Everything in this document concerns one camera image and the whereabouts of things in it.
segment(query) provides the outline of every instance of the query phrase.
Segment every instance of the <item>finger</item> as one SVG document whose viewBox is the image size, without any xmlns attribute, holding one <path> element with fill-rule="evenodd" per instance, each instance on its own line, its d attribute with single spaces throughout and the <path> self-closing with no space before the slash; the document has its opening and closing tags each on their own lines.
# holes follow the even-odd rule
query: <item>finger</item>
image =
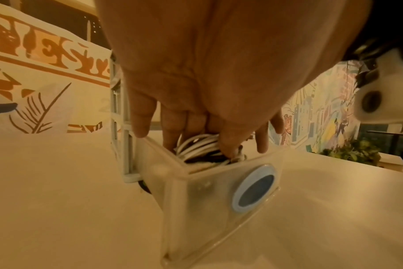
<svg viewBox="0 0 403 269">
<path fill-rule="evenodd" d="M 255 131 L 256 147 L 259 153 L 268 151 L 269 137 L 268 137 L 268 123 L 262 125 Z"/>
<path fill-rule="evenodd" d="M 215 115 L 209 114 L 206 123 L 206 133 L 217 134 L 222 130 L 224 121 Z"/>
<path fill-rule="evenodd" d="M 219 133 L 219 149 L 228 158 L 234 158 L 238 147 L 253 133 L 253 129 L 225 121 Z"/>
<path fill-rule="evenodd" d="M 205 129 L 207 122 L 206 114 L 195 114 L 192 112 L 187 113 L 186 125 L 182 134 L 181 142 L 199 135 Z"/>
<path fill-rule="evenodd" d="M 281 110 L 275 114 L 269 122 L 271 122 L 272 127 L 274 127 L 277 134 L 282 134 L 284 132 L 284 120 Z"/>
<path fill-rule="evenodd" d="M 147 136 L 157 101 L 141 92 L 129 90 L 129 107 L 132 131 L 136 137 Z"/>
<path fill-rule="evenodd" d="M 179 137 L 185 129 L 186 120 L 186 111 L 175 111 L 162 105 L 160 123 L 163 130 L 163 147 L 170 151 L 176 148 Z"/>
</svg>

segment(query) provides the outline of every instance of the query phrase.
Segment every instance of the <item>colorful wall mural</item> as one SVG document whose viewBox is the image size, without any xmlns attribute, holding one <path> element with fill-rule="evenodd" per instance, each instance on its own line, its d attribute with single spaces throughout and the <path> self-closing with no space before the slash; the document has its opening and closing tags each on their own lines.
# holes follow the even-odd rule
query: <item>colorful wall mural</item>
<svg viewBox="0 0 403 269">
<path fill-rule="evenodd" d="M 282 108 L 284 134 L 276 134 L 270 126 L 270 141 L 320 152 L 352 139 L 359 129 L 353 99 L 360 66 L 358 62 L 339 63 L 295 93 Z"/>
<path fill-rule="evenodd" d="M 108 132 L 109 57 L 0 4 L 0 134 Z"/>
</svg>

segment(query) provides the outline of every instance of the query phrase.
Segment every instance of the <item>hand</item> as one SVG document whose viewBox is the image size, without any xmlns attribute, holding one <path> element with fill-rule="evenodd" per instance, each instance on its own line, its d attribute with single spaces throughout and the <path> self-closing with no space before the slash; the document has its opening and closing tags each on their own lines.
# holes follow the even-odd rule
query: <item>hand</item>
<svg viewBox="0 0 403 269">
<path fill-rule="evenodd" d="M 253 131 L 266 151 L 266 123 L 282 132 L 281 105 L 337 63 L 357 35 L 368 12 L 344 15 L 358 18 L 360 2 L 369 7 L 368 0 L 96 0 L 124 71 L 135 135 L 148 134 L 159 101 L 165 147 L 181 134 L 219 133 L 228 157 Z"/>
</svg>

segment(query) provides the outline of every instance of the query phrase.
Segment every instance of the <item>translucent plastic container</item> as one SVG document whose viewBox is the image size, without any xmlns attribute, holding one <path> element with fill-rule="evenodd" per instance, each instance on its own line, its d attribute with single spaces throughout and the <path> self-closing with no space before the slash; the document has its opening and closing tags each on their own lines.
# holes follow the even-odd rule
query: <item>translucent plastic container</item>
<svg viewBox="0 0 403 269">
<path fill-rule="evenodd" d="M 135 140 L 134 166 L 163 210 L 162 265 L 189 268 L 257 213 L 278 190 L 283 150 L 256 152 L 243 162 L 191 173 L 161 146 L 161 132 Z"/>
</svg>

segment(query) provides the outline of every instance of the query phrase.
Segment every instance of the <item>table surface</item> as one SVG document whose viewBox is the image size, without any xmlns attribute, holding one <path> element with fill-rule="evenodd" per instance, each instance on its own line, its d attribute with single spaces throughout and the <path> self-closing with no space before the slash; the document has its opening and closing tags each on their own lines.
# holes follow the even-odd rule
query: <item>table surface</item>
<svg viewBox="0 0 403 269">
<path fill-rule="evenodd" d="M 0 138 L 0 269 L 159 269 L 162 212 L 109 138 Z M 289 151 L 281 190 L 197 269 L 403 269 L 403 173 Z"/>
<path fill-rule="evenodd" d="M 368 132 L 368 133 L 381 133 L 381 134 L 388 134 L 388 135 L 403 136 L 403 133 L 391 133 L 391 132 L 374 131 L 374 130 L 370 130 L 370 131 L 367 131 L 367 132 Z"/>
</svg>

